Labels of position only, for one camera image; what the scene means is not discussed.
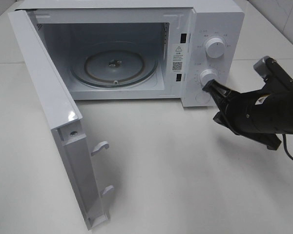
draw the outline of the white knob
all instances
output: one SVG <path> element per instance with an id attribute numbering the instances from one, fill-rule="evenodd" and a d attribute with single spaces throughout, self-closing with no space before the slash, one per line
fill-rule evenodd
<path id="1" fill-rule="evenodd" d="M 207 82 L 209 82 L 212 79 L 218 80 L 217 72 L 213 69 L 204 70 L 200 74 L 200 80 L 201 80 L 202 86 L 206 85 Z"/>
<path id="2" fill-rule="evenodd" d="M 211 38 L 206 42 L 205 50 L 210 58 L 219 58 L 225 52 L 225 43 L 221 38 Z"/>

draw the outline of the control panel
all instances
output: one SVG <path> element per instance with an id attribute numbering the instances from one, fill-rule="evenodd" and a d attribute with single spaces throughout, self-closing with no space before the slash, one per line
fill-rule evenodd
<path id="1" fill-rule="evenodd" d="M 243 17 L 243 12 L 196 14 L 183 106 L 215 105 L 202 88 L 211 79 L 226 83 Z"/>

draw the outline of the microwave top panel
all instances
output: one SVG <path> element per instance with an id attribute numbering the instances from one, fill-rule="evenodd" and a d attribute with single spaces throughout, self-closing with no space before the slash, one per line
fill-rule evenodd
<path id="1" fill-rule="evenodd" d="M 26 0 L 18 10 L 64 8 L 194 8 L 196 12 L 241 12 L 232 0 Z"/>

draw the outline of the black cable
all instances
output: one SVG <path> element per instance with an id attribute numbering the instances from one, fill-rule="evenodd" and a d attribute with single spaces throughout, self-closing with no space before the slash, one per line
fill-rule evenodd
<path id="1" fill-rule="evenodd" d="M 293 160 L 293 157 L 290 155 L 288 148 L 287 148 L 287 137 L 285 134 L 282 134 L 282 138 L 283 138 L 283 147 L 284 147 L 284 151 L 287 153 L 287 156 L 289 156 L 290 159 Z"/>

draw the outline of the qr code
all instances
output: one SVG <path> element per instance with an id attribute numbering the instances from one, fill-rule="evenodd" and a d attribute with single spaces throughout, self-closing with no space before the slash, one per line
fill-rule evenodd
<path id="1" fill-rule="evenodd" d="M 182 62 L 173 62 L 172 63 L 173 71 L 181 71 L 182 70 Z"/>

